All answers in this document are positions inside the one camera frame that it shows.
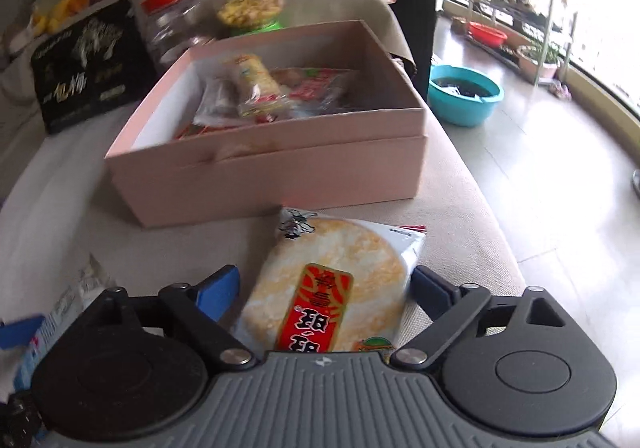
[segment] metal screw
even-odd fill
[[[7,433],[4,434],[2,436],[2,446],[6,446],[7,448],[14,448],[15,446],[14,438]]]
[[[18,414],[18,412],[22,412],[24,410],[24,403],[19,399],[15,399],[12,404],[14,407],[14,414]]]
[[[427,354],[418,349],[400,349],[396,352],[396,360],[405,365],[420,365],[427,360]]]
[[[244,349],[226,349],[220,354],[220,359],[227,365],[244,365],[251,361],[251,352]]]

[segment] snack package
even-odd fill
[[[42,358],[50,351],[56,341],[100,296],[103,290],[116,285],[107,275],[100,263],[89,255],[88,264],[80,272],[78,283],[69,286],[62,293],[53,310],[47,315],[37,330],[14,378],[14,389],[26,390],[31,386],[31,376]]]
[[[229,79],[207,78],[202,101],[193,120],[176,136],[176,139],[252,124],[271,123],[274,120],[275,116],[268,114],[240,117],[238,89],[235,84]]]
[[[277,68],[270,73],[296,109],[315,115],[341,111],[338,101],[356,75],[338,68]]]
[[[390,354],[423,241],[410,229],[283,208],[278,242],[232,332],[259,356]]]
[[[283,110],[287,100],[279,84],[255,54],[240,54],[229,62],[231,79],[236,84],[241,116],[264,115]]]

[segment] red basin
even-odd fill
[[[505,33],[493,27],[482,25],[481,23],[471,22],[469,24],[469,30],[473,39],[494,49],[497,49],[507,41],[507,35]]]

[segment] yellow snack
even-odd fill
[[[37,38],[47,30],[48,20],[46,16],[42,16],[39,13],[34,13],[33,18],[31,19],[31,23],[33,25],[33,28],[31,30],[33,31],[34,38]]]
[[[59,22],[69,16],[69,2],[72,0],[60,0],[51,10],[50,17],[55,18]]]
[[[89,0],[70,0],[68,10],[71,14],[78,14],[89,7]]]
[[[282,0],[229,0],[218,11],[220,21],[236,29],[256,29],[269,24],[282,11]]]
[[[242,100],[267,100],[280,97],[282,92],[277,82],[255,54],[240,54],[231,60],[233,78]]]
[[[47,33],[55,34],[60,29],[60,20],[56,20],[55,18],[50,18],[47,22]]]

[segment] metal shelf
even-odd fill
[[[466,39],[468,41],[470,41],[471,43],[473,43],[475,46],[480,47],[485,52],[491,54],[496,60],[501,61],[502,63],[507,65],[509,68],[511,68],[514,72],[517,72],[519,75],[521,75],[527,81],[530,81],[530,79],[527,78],[526,76],[524,76],[524,74],[521,72],[520,67],[518,66],[517,63],[514,63],[510,59],[504,57],[497,50],[492,49],[491,47],[488,47],[487,45],[484,45],[483,43],[480,43],[478,40],[473,39],[470,34],[466,35]],[[552,82],[553,82],[553,79],[548,79],[548,78],[539,78],[538,79],[538,84],[550,84]]]
[[[500,12],[503,12],[505,14],[508,14],[509,16],[511,16],[514,20],[517,20],[521,23],[526,23],[527,25],[531,25],[532,27],[538,29],[539,31],[544,32],[545,31],[545,26],[544,25],[539,25],[531,20],[529,20],[527,18],[527,16],[522,12],[517,10],[514,7],[505,7],[505,6],[501,6],[499,4],[495,4],[491,1],[488,0],[473,0],[473,2],[475,3],[479,3],[482,5],[487,6],[490,9],[496,9]],[[571,34],[563,31],[563,32],[558,32],[558,31],[554,31],[553,29],[551,29],[551,39],[559,44],[567,44],[572,40],[572,36]]]
[[[562,81],[564,81],[564,77],[566,75],[567,72],[567,68],[569,66],[569,60],[571,58],[571,50],[572,47],[574,45],[574,34],[575,34],[575,25],[576,25],[576,21],[577,21],[577,16],[578,13],[575,12],[574,13],[574,20],[572,23],[572,27],[571,27],[571,31],[569,33],[566,33],[565,31],[563,31],[562,33],[557,33],[552,31],[552,27],[553,27],[553,13],[554,13],[554,8],[555,8],[555,4],[556,4],[556,0],[551,0],[549,2],[549,11],[548,14],[546,15],[546,24],[544,26],[541,26],[535,22],[530,21],[529,19],[527,19],[526,15],[524,14],[524,12],[519,11],[518,9],[514,8],[514,7],[505,7],[505,6],[501,6],[499,4],[493,4],[490,1],[487,0],[469,0],[468,3],[468,7],[466,9],[466,26],[469,27],[469,24],[473,21],[473,13],[474,13],[474,5],[475,4],[482,4],[487,6],[488,8],[492,9],[492,16],[491,16],[491,20],[492,20],[492,25],[494,25],[494,27],[497,25],[496,23],[496,13],[497,12],[503,12],[505,14],[508,14],[509,16],[513,17],[514,19],[516,19],[517,21],[530,25],[531,27],[534,27],[540,31],[542,31],[542,33],[544,34],[544,39],[542,42],[542,55],[540,56],[540,60],[538,63],[538,68],[536,70],[536,76],[534,78],[533,84],[534,85],[538,85],[541,81],[540,75],[542,73],[542,68],[543,65],[545,63],[546,60],[546,54],[548,53],[549,50],[549,44],[551,43],[551,41],[555,41],[557,42],[559,40],[559,43],[564,47],[566,45],[566,47],[564,47],[565,50],[565,54],[564,54],[564,60],[562,62],[562,67],[560,68],[560,74],[559,74],[559,78],[562,79]],[[472,40],[475,44],[478,44],[478,46],[482,47],[484,50],[486,50],[487,52],[489,52],[491,55],[493,55],[496,59],[502,61],[502,62],[508,62],[510,65],[513,65],[513,62],[511,62],[510,60],[507,60],[506,58],[503,58],[503,56],[501,54],[499,54],[498,52],[496,52],[493,49],[490,49],[489,47],[486,47],[485,45],[479,44],[479,42],[476,42],[475,40]]]

